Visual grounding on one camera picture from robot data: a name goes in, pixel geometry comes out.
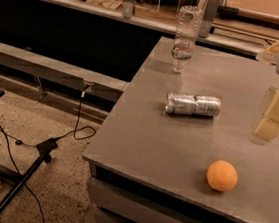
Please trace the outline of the clear plastic water bottle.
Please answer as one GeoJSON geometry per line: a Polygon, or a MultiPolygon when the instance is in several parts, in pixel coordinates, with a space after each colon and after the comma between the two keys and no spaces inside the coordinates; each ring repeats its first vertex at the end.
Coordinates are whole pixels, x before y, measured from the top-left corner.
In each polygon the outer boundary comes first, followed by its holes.
{"type": "Polygon", "coordinates": [[[201,27],[201,15],[201,9],[197,6],[186,5],[179,10],[171,51],[174,72],[181,73],[194,53],[196,38],[201,27]]]}

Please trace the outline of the orange ball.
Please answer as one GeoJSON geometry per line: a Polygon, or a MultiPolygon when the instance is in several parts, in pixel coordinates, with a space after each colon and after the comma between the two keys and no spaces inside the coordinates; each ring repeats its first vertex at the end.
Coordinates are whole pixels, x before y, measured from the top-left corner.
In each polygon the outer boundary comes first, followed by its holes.
{"type": "Polygon", "coordinates": [[[226,192],[237,185],[238,174],[225,160],[213,162],[206,172],[207,182],[215,191],[226,192]]]}

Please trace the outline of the silver crushed can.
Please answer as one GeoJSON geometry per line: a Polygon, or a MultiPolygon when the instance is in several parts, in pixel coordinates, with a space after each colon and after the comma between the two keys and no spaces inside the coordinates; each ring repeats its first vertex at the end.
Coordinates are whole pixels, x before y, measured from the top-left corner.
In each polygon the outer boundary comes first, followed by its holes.
{"type": "Polygon", "coordinates": [[[220,113],[221,99],[219,97],[176,94],[166,97],[165,112],[167,114],[217,116],[220,113]]]}

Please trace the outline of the grey drawer cabinet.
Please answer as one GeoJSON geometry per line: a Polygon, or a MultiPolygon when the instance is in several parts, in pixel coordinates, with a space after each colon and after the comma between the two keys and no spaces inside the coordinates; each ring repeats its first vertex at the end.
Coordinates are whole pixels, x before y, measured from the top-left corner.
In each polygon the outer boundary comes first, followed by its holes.
{"type": "Polygon", "coordinates": [[[97,223],[239,223],[101,166],[90,169],[87,189],[97,223]]]}

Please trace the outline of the black stand leg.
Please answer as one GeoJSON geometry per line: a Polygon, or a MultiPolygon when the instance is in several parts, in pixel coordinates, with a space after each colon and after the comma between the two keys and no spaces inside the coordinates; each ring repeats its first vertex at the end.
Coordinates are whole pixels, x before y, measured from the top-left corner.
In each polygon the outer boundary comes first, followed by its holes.
{"type": "Polygon", "coordinates": [[[43,141],[42,143],[37,144],[37,150],[39,152],[39,156],[35,159],[34,163],[27,169],[25,174],[20,176],[20,179],[16,181],[16,184],[11,188],[11,190],[5,195],[4,199],[0,202],[0,214],[2,214],[3,210],[6,209],[8,204],[14,199],[15,195],[19,193],[19,191],[26,185],[27,181],[30,177],[35,173],[35,171],[40,167],[43,162],[50,162],[51,151],[56,149],[58,145],[56,144],[56,140],[54,138],[43,141]]]}

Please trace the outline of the grey bench rail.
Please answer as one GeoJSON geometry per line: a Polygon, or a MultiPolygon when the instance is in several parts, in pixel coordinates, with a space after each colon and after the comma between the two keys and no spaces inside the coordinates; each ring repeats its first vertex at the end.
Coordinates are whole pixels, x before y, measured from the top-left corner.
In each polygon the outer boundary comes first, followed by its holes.
{"type": "Polygon", "coordinates": [[[0,64],[105,100],[119,100],[127,82],[0,42],[0,64]]]}

